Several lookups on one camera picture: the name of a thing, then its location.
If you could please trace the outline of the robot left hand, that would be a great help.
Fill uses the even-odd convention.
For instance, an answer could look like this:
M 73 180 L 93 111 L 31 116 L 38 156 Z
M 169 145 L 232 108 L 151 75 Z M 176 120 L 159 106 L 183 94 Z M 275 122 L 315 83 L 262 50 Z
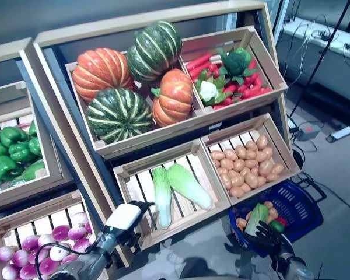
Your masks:
M 108 218 L 103 235 L 113 237 L 117 245 L 134 247 L 141 236 L 140 233 L 134 233 L 134 229 L 152 205 L 155 203 L 136 200 L 120 204 Z

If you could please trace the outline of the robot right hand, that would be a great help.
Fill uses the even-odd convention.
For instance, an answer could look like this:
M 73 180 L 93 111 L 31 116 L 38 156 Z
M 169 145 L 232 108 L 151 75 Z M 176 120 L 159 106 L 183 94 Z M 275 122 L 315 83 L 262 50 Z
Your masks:
M 270 257 L 280 256 L 283 252 L 293 254 L 293 247 L 287 238 L 263 221 L 259 221 L 253 235 L 243 232 L 249 245 L 266 252 Z

